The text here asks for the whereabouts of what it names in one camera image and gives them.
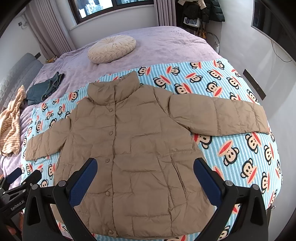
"gray upholstered headboard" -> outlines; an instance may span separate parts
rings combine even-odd
[[[21,85],[25,89],[33,82],[43,64],[32,54],[26,53],[9,71],[6,78],[0,82],[0,111],[15,98]]]

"brown puffer jacket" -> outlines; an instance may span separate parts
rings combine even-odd
[[[63,147],[55,184],[89,157],[97,160],[98,173],[75,208],[97,234],[155,239],[201,231],[214,210],[193,172],[194,160],[203,154],[190,131],[269,132],[257,104],[173,94],[140,85],[136,72],[89,84],[88,95],[68,119],[30,139],[26,160]]]

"black cable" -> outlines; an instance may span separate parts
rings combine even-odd
[[[283,60],[280,56],[278,56],[283,62],[285,62],[285,63],[290,63],[290,62],[292,62],[292,60],[290,60],[290,61],[285,61],[285,60]]]

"white wall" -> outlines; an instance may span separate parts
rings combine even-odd
[[[269,240],[274,240],[296,207],[296,66],[293,62],[280,60],[274,54],[270,40],[251,27],[253,2],[219,0],[226,22],[211,22],[207,31],[220,39],[220,55],[239,73],[246,69],[267,95],[261,104],[276,138],[284,177],[269,225]],[[275,50],[282,59],[290,60],[278,46]]]
[[[0,38],[0,80],[6,77],[9,70],[26,53],[36,55],[40,52],[41,56],[38,60],[45,63],[45,57],[42,55],[32,29],[30,26],[21,29],[18,26],[19,22],[24,24],[21,17],[13,19]]]
[[[117,10],[76,25],[68,1],[56,0],[56,3],[76,48],[112,34],[156,26],[153,5]]]

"cream cushion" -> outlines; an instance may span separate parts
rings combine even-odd
[[[108,63],[131,52],[136,40],[128,35],[116,35],[101,39],[89,48],[88,58],[95,64]]]

